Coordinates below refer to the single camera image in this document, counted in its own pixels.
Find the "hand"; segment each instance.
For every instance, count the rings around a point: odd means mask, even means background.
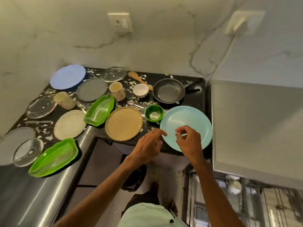
[[[183,154],[193,162],[203,157],[201,135],[189,126],[181,126],[176,129],[177,144]]]
[[[148,163],[153,157],[160,153],[162,146],[162,141],[160,140],[161,135],[167,136],[167,133],[157,128],[151,130],[139,139],[134,150],[128,156],[136,168]]]

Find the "dish rack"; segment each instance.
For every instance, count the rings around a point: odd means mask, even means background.
[[[215,172],[214,176],[246,227],[303,227],[302,191],[241,178],[242,192],[232,195],[227,190],[226,174]],[[191,227],[210,227],[196,173],[189,174],[188,183],[187,223]]]

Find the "person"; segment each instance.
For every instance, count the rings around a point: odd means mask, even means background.
[[[57,221],[55,227],[95,226],[130,174],[160,153],[161,135],[167,136],[165,131],[153,129],[140,138],[123,163],[89,196]],[[210,165],[203,158],[200,134],[189,126],[182,126],[176,129],[176,137],[181,151],[198,174],[211,226],[244,227],[214,179]],[[118,227],[187,227],[187,224],[159,204],[153,202],[129,204],[122,214]]]

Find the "blue plate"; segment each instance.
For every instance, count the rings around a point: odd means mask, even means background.
[[[54,89],[68,89],[80,83],[84,79],[85,74],[86,70],[83,66],[77,64],[68,65],[56,71],[49,83]]]
[[[212,139],[212,125],[202,111],[189,106],[173,107],[165,113],[160,128],[167,133],[163,136],[165,142],[177,151],[181,151],[176,143],[176,129],[180,126],[190,126],[201,134],[202,148],[206,148]]]

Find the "floor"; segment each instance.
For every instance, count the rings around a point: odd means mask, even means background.
[[[102,183],[120,164],[122,146],[109,146],[102,140],[98,140],[92,156],[80,179],[79,185],[99,185]],[[120,190],[105,213],[101,216],[96,227],[116,227],[120,221],[121,212],[132,196],[136,193],[142,194],[149,190],[153,181],[159,182],[159,201],[167,206],[174,200],[178,209],[178,216],[182,215],[184,179],[182,170],[189,163],[183,156],[171,156],[160,153],[153,162],[147,164],[146,177],[136,192]],[[89,195],[94,188],[77,187],[73,197],[66,209],[66,212],[76,206],[82,199]]]

